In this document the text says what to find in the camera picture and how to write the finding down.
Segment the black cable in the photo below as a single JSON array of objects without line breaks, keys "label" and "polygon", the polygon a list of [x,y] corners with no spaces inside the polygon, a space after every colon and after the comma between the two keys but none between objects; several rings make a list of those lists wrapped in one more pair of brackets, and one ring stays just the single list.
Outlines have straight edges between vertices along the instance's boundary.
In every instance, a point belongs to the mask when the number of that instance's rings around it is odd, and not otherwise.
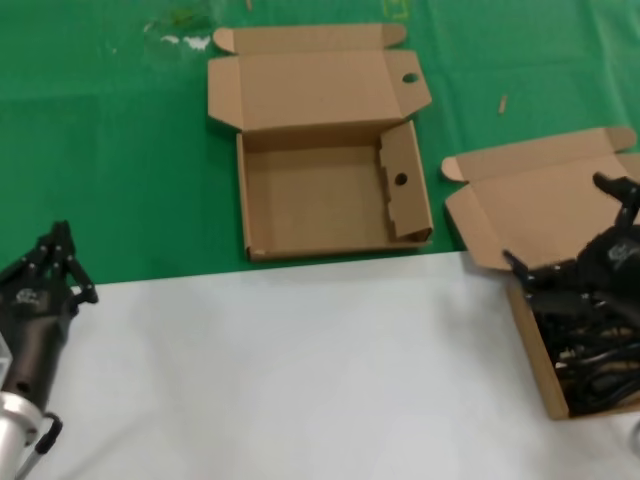
[{"label": "black cable", "polygon": [[572,415],[614,408],[640,391],[638,325],[608,310],[536,320]]},{"label": "black cable", "polygon": [[44,416],[51,420],[51,426],[49,427],[49,431],[40,437],[40,440],[38,440],[38,443],[36,443],[34,447],[34,450],[38,452],[39,455],[45,455],[51,450],[63,427],[62,420],[60,420],[60,417],[55,413],[47,412]]}]

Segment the box flap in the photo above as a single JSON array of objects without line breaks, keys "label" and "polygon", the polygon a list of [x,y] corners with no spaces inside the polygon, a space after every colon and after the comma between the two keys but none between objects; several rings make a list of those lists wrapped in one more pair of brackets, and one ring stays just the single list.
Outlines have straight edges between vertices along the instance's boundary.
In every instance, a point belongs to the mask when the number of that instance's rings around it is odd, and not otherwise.
[{"label": "box flap", "polygon": [[[403,77],[410,75],[409,82]],[[414,52],[247,55],[209,62],[209,115],[245,132],[399,123],[430,101]]]},{"label": "box flap", "polygon": [[474,261],[507,269],[504,249],[530,268],[575,257],[619,208],[593,174],[638,178],[640,155],[614,153],[634,141],[627,128],[594,129],[447,159],[448,178],[470,181],[446,206]]},{"label": "box flap", "polygon": [[431,93],[422,76],[416,52],[393,50],[384,52],[398,108],[402,118],[431,103]]},{"label": "box flap", "polygon": [[474,182],[594,158],[635,143],[636,134],[631,128],[594,128],[448,157],[442,162],[442,173],[452,181]]},{"label": "box flap", "polygon": [[244,119],[238,59],[220,58],[215,62],[209,62],[207,68],[209,116],[242,130]]},{"label": "box flap", "polygon": [[402,43],[407,30],[398,23],[302,27],[218,28],[214,43],[240,55],[344,50],[381,50]]},{"label": "box flap", "polygon": [[396,237],[431,233],[431,209],[413,122],[382,134],[380,162],[389,192],[388,212]]},{"label": "box flap", "polygon": [[476,265],[508,269],[509,265],[502,256],[505,246],[496,235],[473,189],[465,187],[459,190],[447,198],[445,205]]}]

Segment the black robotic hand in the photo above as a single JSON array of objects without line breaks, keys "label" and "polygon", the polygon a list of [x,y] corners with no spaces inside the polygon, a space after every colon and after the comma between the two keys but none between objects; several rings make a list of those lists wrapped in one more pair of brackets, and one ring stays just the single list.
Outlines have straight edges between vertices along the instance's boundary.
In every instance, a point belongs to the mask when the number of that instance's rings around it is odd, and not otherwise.
[{"label": "black robotic hand", "polygon": [[75,254],[68,222],[56,222],[35,248],[0,273],[0,333],[13,356],[2,391],[20,395],[41,411],[71,320],[80,304],[98,302]]},{"label": "black robotic hand", "polygon": [[614,225],[589,242],[578,256],[560,264],[529,270],[515,255],[504,255],[534,311],[581,314],[594,304],[633,317],[640,325],[640,185],[627,177],[594,175],[595,185],[620,201]]}]

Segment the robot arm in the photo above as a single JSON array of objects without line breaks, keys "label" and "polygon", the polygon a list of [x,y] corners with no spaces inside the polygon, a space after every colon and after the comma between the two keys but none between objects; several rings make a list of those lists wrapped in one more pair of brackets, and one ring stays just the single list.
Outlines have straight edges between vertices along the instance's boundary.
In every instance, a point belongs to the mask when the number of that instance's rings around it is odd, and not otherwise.
[{"label": "robot arm", "polygon": [[[45,413],[58,359],[79,306],[98,302],[75,254],[69,224],[56,222],[32,250],[0,272],[0,334],[12,356],[0,391],[0,480],[24,478],[62,428],[55,415]],[[24,447],[35,441],[45,416],[51,429],[18,473]]]}]

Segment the empty cardboard box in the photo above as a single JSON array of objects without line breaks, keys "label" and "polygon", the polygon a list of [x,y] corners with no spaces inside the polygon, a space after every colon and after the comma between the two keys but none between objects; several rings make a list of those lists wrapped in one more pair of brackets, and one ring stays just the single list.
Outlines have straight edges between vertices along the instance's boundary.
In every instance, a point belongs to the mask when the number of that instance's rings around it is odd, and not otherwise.
[{"label": "empty cardboard box", "polygon": [[[467,184],[446,206],[475,263],[507,270],[504,249],[532,269],[575,258],[620,209],[593,174],[640,178],[640,155],[617,153],[635,142],[629,128],[597,128],[446,158],[444,175]],[[569,418],[533,312],[518,287],[508,296],[547,412]],[[638,409],[633,401],[606,414]]]},{"label": "empty cardboard box", "polygon": [[236,127],[251,259],[416,248],[432,221],[406,117],[431,102],[395,24],[216,30],[209,115]]}]

